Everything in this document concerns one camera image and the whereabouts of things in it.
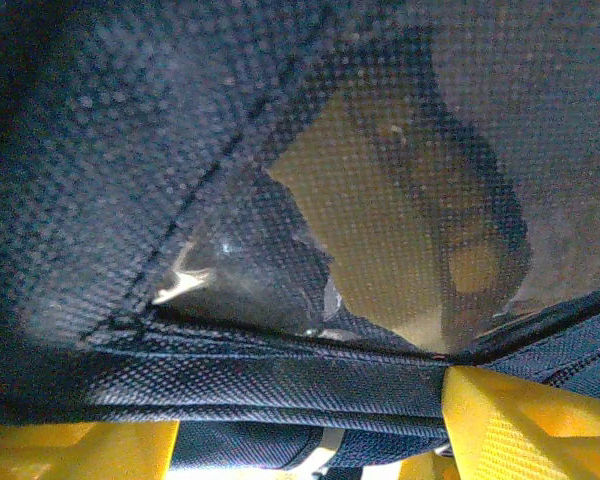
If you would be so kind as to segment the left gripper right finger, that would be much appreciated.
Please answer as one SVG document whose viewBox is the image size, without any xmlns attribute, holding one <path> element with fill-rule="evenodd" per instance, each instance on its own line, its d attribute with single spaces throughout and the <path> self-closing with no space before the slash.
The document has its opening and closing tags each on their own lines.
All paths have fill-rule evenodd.
<svg viewBox="0 0 600 480">
<path fill-rule="evenodd" d="M 451 367 L 451 458 L 421 454 L 401 479 L 600 479 L 600 400 L 476 367 Z"/>
</svg>

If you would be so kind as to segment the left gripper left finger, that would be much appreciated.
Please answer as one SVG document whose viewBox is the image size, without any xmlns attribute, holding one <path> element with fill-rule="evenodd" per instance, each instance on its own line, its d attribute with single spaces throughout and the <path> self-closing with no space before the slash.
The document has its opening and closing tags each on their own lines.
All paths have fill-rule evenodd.
<svg viewBox="0 0 600 480">
<path fill-rule="evenodd" d="M 0 426 L 0 479 L 163 479 L 178 421 Z"/>
</svg>

